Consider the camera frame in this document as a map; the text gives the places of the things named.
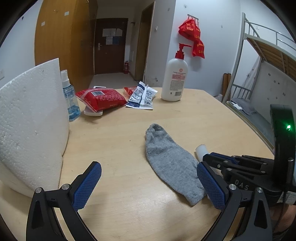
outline bottle cap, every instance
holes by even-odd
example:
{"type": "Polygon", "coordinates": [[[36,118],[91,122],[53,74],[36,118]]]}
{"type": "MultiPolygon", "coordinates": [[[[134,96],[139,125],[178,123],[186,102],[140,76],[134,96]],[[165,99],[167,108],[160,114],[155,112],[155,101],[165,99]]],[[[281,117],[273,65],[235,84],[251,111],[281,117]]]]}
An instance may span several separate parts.
{"type": "Polygon", "coordinates": [[[192,46],[187,44],[179,44],[179,50],[177,51],[175,58],[184,59],[184,52],[183,52],[184,47],[192,47],[192,46]]]}
{"type": "Polygon", "coordinates": [[[63,88],[67,88],[71,85],[70,80],[68,78],[68,71],[67,70],[61,71],[61,78],[62,78],[63,88]]]}

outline wooden table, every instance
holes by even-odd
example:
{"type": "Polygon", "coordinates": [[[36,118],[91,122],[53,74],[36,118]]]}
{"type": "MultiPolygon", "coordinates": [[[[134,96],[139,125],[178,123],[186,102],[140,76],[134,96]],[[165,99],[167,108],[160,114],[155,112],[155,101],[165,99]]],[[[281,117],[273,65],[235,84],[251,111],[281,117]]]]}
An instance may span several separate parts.
{"type": "MultiPolygon", "coordinates": [[[[190,207],[154,173],[145,155],[145,131],[152,123],[163,126],[192,155],[206,144],[210,152],[273,158],[239,117],[206,92],[186,89],[181,101],[165,102],[157,90],[153,111],[121,107],[97,118],[82,114],[70,124],[60,186],[71,183],[92,161],[101,163],[102,178],[79,211],[100,241],[201,240],[219,214],[206,197],[190,207]]],[[[0,182],[0,213],[18,241],[25,240],[30,202],[0,182]]],[[[73,240],[59,210],[57,215],[73,240]]]]}

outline door handle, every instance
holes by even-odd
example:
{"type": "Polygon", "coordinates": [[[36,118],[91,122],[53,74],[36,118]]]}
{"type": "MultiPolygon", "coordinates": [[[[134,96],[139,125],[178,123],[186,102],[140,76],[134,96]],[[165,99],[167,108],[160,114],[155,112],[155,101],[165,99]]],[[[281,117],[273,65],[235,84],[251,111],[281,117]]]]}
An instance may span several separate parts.
{"type": "Polygon", "coordinates": [[[103,46],[101,43],[98,43],[98,50],[101,50],[101,46],[103,46]]]}

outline barcode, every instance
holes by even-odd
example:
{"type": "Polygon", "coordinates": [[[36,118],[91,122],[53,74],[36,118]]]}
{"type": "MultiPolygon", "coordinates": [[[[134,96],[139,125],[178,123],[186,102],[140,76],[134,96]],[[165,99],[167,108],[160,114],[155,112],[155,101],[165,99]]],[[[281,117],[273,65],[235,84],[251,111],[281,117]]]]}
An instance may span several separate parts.
{"type": "Polygon", "coordinates": [[[105,95],[102,91],[93,91],[92,94],[94,95],[94,97],[98,95],[105,95]]]}

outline red plastic bag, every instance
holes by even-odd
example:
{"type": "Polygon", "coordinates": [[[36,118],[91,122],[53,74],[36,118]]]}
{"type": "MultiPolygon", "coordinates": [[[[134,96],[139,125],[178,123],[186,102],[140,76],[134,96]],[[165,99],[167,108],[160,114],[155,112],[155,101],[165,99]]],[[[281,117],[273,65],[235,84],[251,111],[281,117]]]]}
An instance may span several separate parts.
{"type": "Polygon", "coordinates": [[[125,98],[114,89],[96,88],[83,90],[76,96],[93,112],[126,105],[125,98]]]}
{"type": "Polygon", "coordinates": [[[199,56],[201,58],[205,58],[204,50],[205,50],[205,46],[203,45],[201,40],[199,42],[195,42],[193,45],[193,52],[192,52],[193,57],[199,56]]]}
{"type": "Polygon", "coordinates": [[[200,28],[196,25],[196,20],[188,18],[180,27],[179,34],[188,40],[194,42],[193,44],[193,57],[199,56],[205,58],[205,46],[200,40],[200,28]]]}
{"type": "Polygon", "coordinates": [[[195,19],[188,18],[180,27],[179,33],[188,39],[190,37],[192,41],[198,41],[200,39],[200,28],[196,25],[195,19]]]}
{"type": "Polygon", "coordinates": [[[128,97],[131,97],[132,96],[132,94],[135,92],[135,90],[136,90],[136,86],[135,87],[131,87],[131,88],[129,88],[129,87],[124,87],[124,94],[126,95],[126,96],[128,96],[128,97]]]}

